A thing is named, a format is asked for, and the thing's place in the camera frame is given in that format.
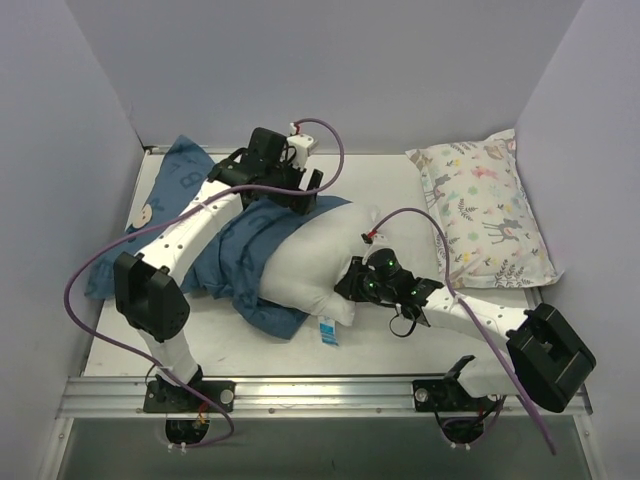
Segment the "white pillow insert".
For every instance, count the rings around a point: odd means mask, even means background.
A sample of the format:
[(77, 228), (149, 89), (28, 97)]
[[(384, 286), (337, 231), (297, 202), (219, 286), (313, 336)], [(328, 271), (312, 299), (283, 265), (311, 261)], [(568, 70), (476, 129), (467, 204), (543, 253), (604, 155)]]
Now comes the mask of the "white pillow insert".
[(355, 303), (334, 291), (351, 259), (369, 246), (361, 238), (381, 218), (375, 205), (345, 203), (306, 222), (269, 257), (259, 298), (349, 327)]

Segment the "blue cartoon print pillowcase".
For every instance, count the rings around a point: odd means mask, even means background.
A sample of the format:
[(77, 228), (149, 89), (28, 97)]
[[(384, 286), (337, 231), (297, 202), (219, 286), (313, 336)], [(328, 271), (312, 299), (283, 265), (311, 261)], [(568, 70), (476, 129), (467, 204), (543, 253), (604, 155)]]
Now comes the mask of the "blue cartoon print pillowcase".
[[(188, 137), (179, 136), (165, 154), (145, 206), (151, 218), (129, 225), (132, 234), (177, 217), (200, 190), (214, 166), (211, 157)], [(290, 340), (308, 315), (259, 298), (259, 283), (267, 260), (311, 220), (346, 205), (336, 196), (321, 196), (315, 209), (300, 216), (261, 198), (218, 233), (188, 270), (181, 290), (206, 290), (215, 298), (229, 298), (234, 309), (253, 327), (282, 340)]]

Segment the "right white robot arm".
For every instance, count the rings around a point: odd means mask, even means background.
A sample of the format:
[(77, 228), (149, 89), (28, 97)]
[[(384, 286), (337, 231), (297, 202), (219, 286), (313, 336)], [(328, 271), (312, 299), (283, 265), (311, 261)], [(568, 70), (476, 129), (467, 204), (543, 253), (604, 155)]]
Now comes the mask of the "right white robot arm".
[(594, 354), (555, 307), (516, 308), (452, 293), (442, 282), (404, 269), (390, 248), (354, 257), (334, 291), (357, 303), (392, 308), (425, 327), (485, 341), (505, 359), (529, 399), (553, 413), (565, 410), (596, 366)]

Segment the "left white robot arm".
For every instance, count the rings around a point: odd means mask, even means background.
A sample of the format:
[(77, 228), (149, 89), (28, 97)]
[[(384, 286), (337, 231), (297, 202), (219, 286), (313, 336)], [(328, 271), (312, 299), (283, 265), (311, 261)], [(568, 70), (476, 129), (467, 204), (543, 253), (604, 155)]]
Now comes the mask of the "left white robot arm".
[(281, 194), (268, 190), (266, 196), (295, 213), (310, 212), (315, 198), (300, 183), (317, 145), (297, 125), (289, 135), (255, 129), (247, 146), (214, 165), (181, 221), (115, 260), (116, 308), (159, 361), (166, 398), (176, 409), (193, 410), (202, 399), (201, 369), (184, 334), (190, 306), (181, 285), (188, 270), (223, 227), (261, 197), (252, 185), (279, 188)]

